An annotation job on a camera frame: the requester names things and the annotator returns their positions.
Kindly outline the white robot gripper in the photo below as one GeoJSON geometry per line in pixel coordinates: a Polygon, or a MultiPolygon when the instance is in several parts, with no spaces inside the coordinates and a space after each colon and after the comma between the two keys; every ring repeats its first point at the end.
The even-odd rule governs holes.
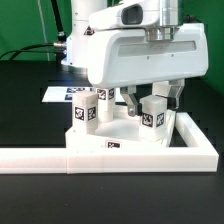
{"type": "Polygon", "coordinates": [[[88,80],[97,88],[121,87],[129,116],[138,114],[131,85],[172,80],[168,98],[176,110],[184,78],[207,72],[204,25],[184,23],[181,13],[181,0],[123,0],[90,15],[88,80]]]}

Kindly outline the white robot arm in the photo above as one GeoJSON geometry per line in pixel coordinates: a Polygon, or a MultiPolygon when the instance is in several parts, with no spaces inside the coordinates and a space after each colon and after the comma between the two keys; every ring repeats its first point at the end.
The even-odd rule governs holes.
{"type": "Polygon", "coordinates": [[[71,0],[72,31],[62,65],[96,88],[119,88],[131,116],[141,113],[138,85],[169,81],[176,99],[182,80],[208,70],[204,25],[183,20],[182,0],[71,0]]]}

